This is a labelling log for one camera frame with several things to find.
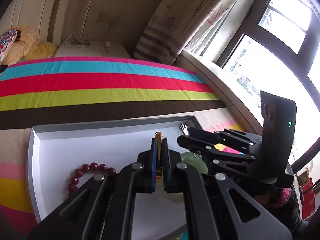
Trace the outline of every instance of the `white window sill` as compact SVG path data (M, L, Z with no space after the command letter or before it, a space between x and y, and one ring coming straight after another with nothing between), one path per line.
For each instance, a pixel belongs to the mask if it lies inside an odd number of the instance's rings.
M193 52L183 50L180 57L191 64L178 60L177 66L188 68L197 73L215 91L231 112L239 112L244 117L245 120L243 121L248 122L253 129L248 130L248 132L262 135L263 117L261 116L261 109L249 94L242 92L243 88L238 82L230 78L228 73L218 65Z

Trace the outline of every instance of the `gold object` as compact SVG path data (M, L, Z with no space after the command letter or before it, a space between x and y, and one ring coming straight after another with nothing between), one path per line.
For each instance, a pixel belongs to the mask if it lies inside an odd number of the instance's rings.
M155 139L157 141L157 146L158 146L158 163L157 163L157 169L156 169L156 182L160 182L162 178L161 143L163 139L163 134L161 132L156 132Z

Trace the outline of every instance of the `wall outlet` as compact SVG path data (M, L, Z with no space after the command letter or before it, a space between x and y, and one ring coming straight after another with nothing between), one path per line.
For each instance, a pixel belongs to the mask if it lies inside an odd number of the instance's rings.
M120 15L99 12L96 22L107 23L107 24L117 24L120 19Z

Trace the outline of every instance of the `bedside table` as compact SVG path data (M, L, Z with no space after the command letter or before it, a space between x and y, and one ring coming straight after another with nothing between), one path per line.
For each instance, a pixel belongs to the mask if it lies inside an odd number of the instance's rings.
M63 41L54 57L121 57L131 58L119 42L110 42L109 52L104 48L105 41L90 41L89 46L72 47Z

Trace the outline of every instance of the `headboard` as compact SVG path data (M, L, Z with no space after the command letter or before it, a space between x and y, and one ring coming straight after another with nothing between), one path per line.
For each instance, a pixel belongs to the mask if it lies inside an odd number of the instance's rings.
M41 42L59 46L69 1L13 0L0 20L0 35L17 25L28 25L38 31Z

